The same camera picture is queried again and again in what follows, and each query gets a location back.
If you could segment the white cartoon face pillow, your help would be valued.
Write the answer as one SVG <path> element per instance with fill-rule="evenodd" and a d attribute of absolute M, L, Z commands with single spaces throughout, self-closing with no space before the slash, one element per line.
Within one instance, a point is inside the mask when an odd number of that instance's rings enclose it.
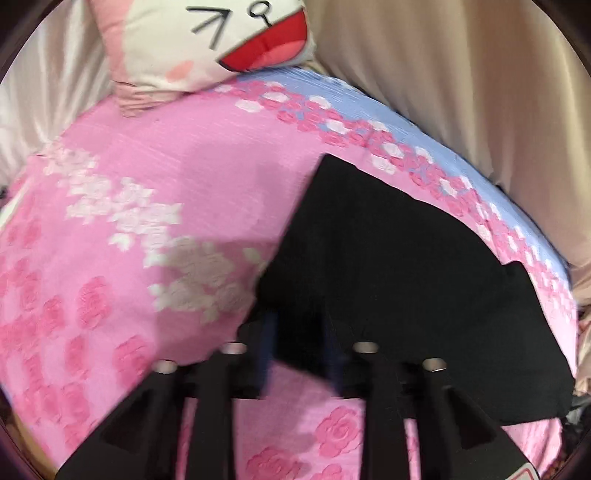
<path fill-rule="evenodd" d="M 90 7 L 125 116 L 314 56 L 301 1 L 101 0 Z"/>

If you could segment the black pants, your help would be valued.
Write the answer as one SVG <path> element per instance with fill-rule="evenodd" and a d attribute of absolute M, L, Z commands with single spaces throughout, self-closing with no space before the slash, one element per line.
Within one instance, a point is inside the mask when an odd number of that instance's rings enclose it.
<path fill-rule="evenodd" d="M 389 360 L 443 359 L 504 425 L 560 418 L 574 379 L 525 267 L 463 222 L 332 155 L 322 157 L 256 284 L 274 354 L 327 375 L 325 327 Z"/>

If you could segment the beige curtain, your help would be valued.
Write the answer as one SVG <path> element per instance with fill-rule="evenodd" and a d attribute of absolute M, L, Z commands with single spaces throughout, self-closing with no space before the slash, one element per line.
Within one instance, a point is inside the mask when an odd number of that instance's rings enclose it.
<path fill-rule="evenodd" d="M 590 301 L 590 5 L 310 1 L 314 67 L 398 111 L 533 219 Z M 110 89 L 84 1 L 1 5 L 1 179 Z"/>

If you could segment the pink floral bed sheet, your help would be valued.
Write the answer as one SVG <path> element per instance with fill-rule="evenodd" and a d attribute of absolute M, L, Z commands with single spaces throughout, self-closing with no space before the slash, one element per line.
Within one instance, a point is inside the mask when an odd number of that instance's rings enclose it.
<path fill-rule="evenodd" d="M 107 99 L 45 145 L 1 230 L 1 386 L 61 466 L 156 358 L 235 332 L 325 153 L 522 261 L 569 362 L 561 258 L 460 156 L 348 84 L 297 69 L 238 78 L 135 118 Z"/>

